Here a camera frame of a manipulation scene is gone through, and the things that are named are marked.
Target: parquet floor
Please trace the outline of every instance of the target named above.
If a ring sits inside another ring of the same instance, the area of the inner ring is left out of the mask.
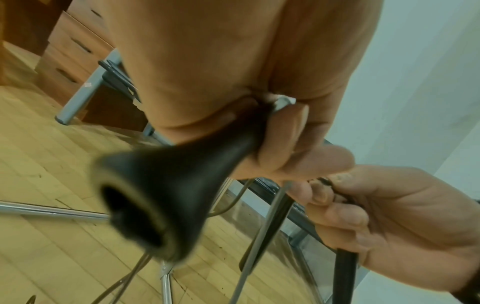
[[[58,124],[53,117],[60,108],[33,85],[35,73],[10,53],[5,57],[0,200],[104,211],[86,178],[90,161],[155,141],[78,121]],[[227,193],[217,208],[231,200]],[[173,272],[174,303],[227,303],[240,276],[238,262],[261,221],[244,204],[210,219],[194,254]],[[0,303],[24,304],[36,294],[36,304],[89,304],[141,255],[140,248],[107,224],[0,214]],[[157,262],[147,265],[122,303],[162,303],[159,270]],[[303,304],[312,299],[285,236],[277,236],[249,277],[240,302]]]

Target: drawer handle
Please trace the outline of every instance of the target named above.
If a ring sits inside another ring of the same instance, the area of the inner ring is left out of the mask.
[[[97,11],[95,11],[94,9],[90,9],[90,11],[103,19],[103,17]]]
[[[55,69],[57,72],[59,72],[63,77],[67,78],[70,82],[77,83],[75,79],[73,79],[72,76],[70,76],[65,70],[62,70],[60,68]]]
[[[87,48],[83,43],[81,43],[81,42],[78,41],[77,39],[71,38],[71,40],[72,40],[73,42],[75,42],[76,44],[78,44],[78,46],[81,47],[85,52],[87,52],[87,53],[89,53],[89,54],[92,53],[92,51],[91,51],[89,48]]]

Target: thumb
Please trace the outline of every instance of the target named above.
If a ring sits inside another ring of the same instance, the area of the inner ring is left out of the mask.
[[[395,198],[432,187],[437,179],[428,173],[407,167],[358,165],[344,173],[328,176],[333,188],[349,195]]]

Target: wooden drawer cabinet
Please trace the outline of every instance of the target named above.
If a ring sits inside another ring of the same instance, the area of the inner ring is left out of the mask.
[[[93,73],[98,61],[105,59],[113,47],[67,13],[63,13],[48,39],[50,45]]]
[[[110,45],[113,45],[96,0],[73,0],[66,12]]]
[[[90,76],[53,46],[47,47],[35,71],[37,86],[61,105],[65,105]]]

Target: hand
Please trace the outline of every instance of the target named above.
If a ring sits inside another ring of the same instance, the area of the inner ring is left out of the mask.
[[[397,281],[458,291],[480,267],[480,204],[412,168],[357,166],[314,182],[306,206],[326,245],[360,252],[363,266]]]
[[[350,75],[375,31],[381,0],[103,0],[101,13],[138,88],[148,120],[180,143],[205,136],[277,94],[264,144],[235,179],[298,183],[354,165],[322,146]]]

